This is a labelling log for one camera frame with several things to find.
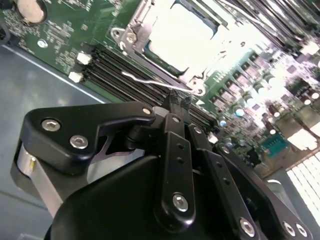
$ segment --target black cable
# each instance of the black cable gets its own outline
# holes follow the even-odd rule
[[[0,46],[7,44],[10,41],[11,34],[9,28],[5,22],[5,19],[0,16],[0,30],[4,31],[4,38],[0,39]]]

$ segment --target green circuit board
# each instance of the green circuit board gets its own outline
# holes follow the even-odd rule
[[[3,14],[10,31],[22,37],[21,48],[68,75],[83,43],[116,46],[110,37],[111,26],[124,27],[139,3],[46,0],[48,20],[35,26],[25,25],[17,11],[5,10]],[[45,40],[47,48],[39,47],[39,40]]]
[[[48,18],[44,23],[36,25],[26,25],[16,9],[2,12],[10,32],[20,38],[18,43],[20,48],[67,76],[76,63],[83,43],[102,45],[140,71],[153,76],[143,65],[124,56],[111,36],[113,27],[126,28],[141,0],[44,0],[44,2]],[[237,16],[232,9],[229,9],[228,13],[231,14],[230,19]],[[221,55],[216,68],[205,81],[205,95],[193,96],[192,103],[216,119],[225,117],[227,127],[224,130],[227,137],[234,142],[234,150],[244,156],[252,147],[263,150],[264,141],[271,137],[261,121],[262,114],[268,112],[269,103],[281,109],[280,116],[270,120],[273,124],[288,113],[294,114],[303,107],[301,101],[285,89],[278,97],[259,98],[254,109],[247,106],[243,96],[253,94],[258,84],[273,94],[271,87],[264,80],[265,74],[280,76],[287,85],[294,85],[298,77],[303,77],[309,79],[310,85],[317,91],[319,86],[314,80],[314,71],[311,70],[315,67],[314,63],[298,63],[291,56],[282,54],[249,24],[234,32],[230,28],[230,31],[230,36],[233,38],[229,41],[226,53]],[[265,66],[257,65],[252,59],[254,55],[263,58]],[[248,67],[254,69],[256,76],[252,77],[246,71]],[[297,71],[292,73],[288,71],[289,68],[295,68]],[[230,99],[223,98],[224,92],[229,91],[228,84],[237,82],[236,73],[244,75],[250,81],[250,86],[243,92],[235,93]],[[121,102],[119,98],[90,81],[85,81],[83,84],[113,102]],[[245,115],[236,116],[235,106],[242,107]]]

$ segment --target black memory slot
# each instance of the black memory slot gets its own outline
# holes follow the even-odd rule
[[[318,23],[320,22],[320,18],[319,18],[320,12],[315,6],[313,6],[307,0],[295,0],[295,1],[298,3],[300,7],[303,7],[308,12],[308,14],[312,16],[313,19],[315,19]]]
[[[96,53],[94,61],[84,71],[85,79],[94,83],[121,101],[140,101],[151,106],[160,106],[170,89],[154,84],[142,84],[121,74],[121,71],[133,74],[139,79],[150,79],[150,76],[109,50]],[[191,122],[210,130],[213,117],[199,109],[195,104],[190,105]]]
[[[236,5],[243,11],[245,11],[247,14],[252,16],[253,18],[257,18],[258,15],[243,1],[241,0],[229,0],[230,3]],[[265,28],[263,28],[261,25],[251,22],[266,38],[268,38],[277,48],[283,49],[286,41],[284,41],[283,38],[281,38],[281,35],[274,36],[270,32],[268,32]]]
[[[113,84],[114,86],[121,87],[121,91],[125,93],[130,93],[130,95],[139,99],[140,95],[144,95],[149,101],[153,101],[156,97],[150,96],[152,91],[147,86],[144,86],[142,83],[132,84],[134,82],[132,79],[127,79],[123,76],[120,71],[112,69],[109,65],[106,65],[102,62],[97,62],[93,67],[94,72],[100,72],[102,76],[108,76],[107,83]]]
[[[283,0],[285,4],[290,8],[300,19],[302,19],[305,23],[309,23],[309,19],[302,15],[299,11],[296,10],[295,5],[289,0]]]
[[[140,79],[143,80],[149,80],[150,77],[144,74],[143,72],[136,69],[134,66],[129,65],[129,63],[125,62],[122,58],[118,57],[117,55],[113,54],[112,52],[102,52],[100,54],[99,61],[103,64],[109,66],[111,69],[113,69],[115,72],[117,72],[119,75],[118,77],[126,79],[127,82],[135,83],[140,87],[145,87],[145,90],[148,91],[147,94],[152,95],[155,92],[155,95],[162,95],[166,96],[169,93],[169,90],[166,87],[162,87],[159,85],[146,85],[142,83],[135,82],[130,77],[124,76],[121,74],[121,71],[128,72],[130,74],[133,74],[134,76],[138,76]]]
[[[276,11],[276,9],[274,9],[267,1],[264,1],[264,0],[259,0],[260,3],[267,9],[269,10],[274,16],[276,19],[278,19],[278,21],[280,23],[282,23],[284,26],[286,26],[286,28],[294,35],[294,36],[297,36],[297,37],[301,37],[300,33],[297,32],[297,29],[293,28],[290,24],[288,24],[288,20],[286,18],[284,18],[284,16],[282,16],[281,13],[279,13],[278,11]]]
[[[281,34],[284,38],[287,38],[289,40],[295,40],[295,35],[291,32],[288,27],[280,22],[277,17],[274,15],[273,12],[271,12],[269,9],[266,9],[263,5],[256,2],[255,0],[248,0],[250,5],[257,11],[259,11],[261,14],[263,14],[272,25],[274,25],[277,29],[277,32]]]
[[[299,26],[301,29],[305,29],[307,26],[307,22],[301,18],[299,15],[297,15],[290,7],[286,5],[286,3],[283,0],[277,0],[275,2],[280,9],[286,13],[288,18],[297,26]]]

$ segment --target surface-mount component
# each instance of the surface-mount component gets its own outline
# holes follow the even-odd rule
[[[280,116],[280,112],[278,111],[278,109],[273,104],[271,104],[268,107],[268,110],[272,114],[272,116],[274,116],[275,118]]]
[[[48,17],[48,9],[43,0],[17,0],[16,7],[28,25],[43,23]]]
[[[266,130],[267,130],[271,135],[276,134],[277,131],[275,130],[275,128],[274,128],[274,126],[272,125],[271,122],[269,122],[268,120],[266,120],[266,121],[264,122],[264,125],[265,125]]]
[[[259,95],[263,95],[266,93],[267,89],[262,84],[257,84],[254,86],[254,89]]]
[[[258,78],[260,77],[260,73],[258,72],[257,69],[255,69],[252,65],[250,65],[249,63],[245,63],[242,66],[242,69],[252,78]]]
[[[250,95],[250,94],[246,94],[243,96],[243,99],[245,101],[245,103],[252,108],[254,105],[256,105],[256,101],[255,99]]]
[[[276,133],[272,137],[265,140],[261,146],[266,150],[267,156],[269,158],[274,158],[280,154],[283,150],[287,149],[289,144],[281,136],[281,134]]]
[[[261,56],[259,56],[256,53],[252,54],[249,59],[263,70],[269,68],[270,66],[270,64],[267,61],[265,61]]]
[[[242,85],[245,88],[252,84],[251,81],[248,78],[246,78],[243,74],[241,74],[238,71],[236,71],[233,74],[233,77],[240,85]]]
[[[304,105],[311,104],[311,100],[306,95],[302,95],[299,99],[300,99],[301,102],[303,102]]]

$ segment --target chip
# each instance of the chip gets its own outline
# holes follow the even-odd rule
[[[233,96],[231,93],[224,91],[221,95],[221,98],[223,98],[224,100],[228,101],[228,102],[233,102],[234,100],[236,100],[236,97]]]
[[[235,80],[244,87],[248,87],[251,85],[251,82],[249,81],[249,79],[243,76],[242,74],[235,77]]]
[[[224,109],[225,108],[225,103],[219,99],[216,99],[213,104],[218,107],[219,109]]]
[[[260,108],[260,106],[259,106],[258,104],[255,104],[255,105],[252,107],[252,109],[255,110],[255,111],[257,111],[259,108]]]
[[[231,92],[235,93],[235,94],[243,94],[243,93],[244,93],[244,90],[243,90],[241,87],[239,87],[237,84],[235,84],[235,83],[232,83],[232,84],[228,87],[228,89],[229,89]]]
[[[203,19],[176,3],[152,26],[149,49],[181,72],[190,67],[205,69],[213,36],[213,29]]]
[[[287,69],[288,73],[290,73],[290,74],[293,74],[296,70],[297,70],[297,68],[295,66],[293,66],[293,65],[291,65]]]
[[[244,71],[253,78],[259,78],[261,76],[253,66],[249,66],[247,69],[244,69]]]
[[[251,123],[250,126],[248,126],[246,129],[247,129],[248,131],[253,131],[253,130],[255,130],[256,128],[257,128],[257,125],[254,124],[254,123]]]
[[[256,57],[252,59],[252,62],[254,62],[261,69],[267,69],[270,66],[269,63],[267,63],[262,57],[258,55],[256,55]]]

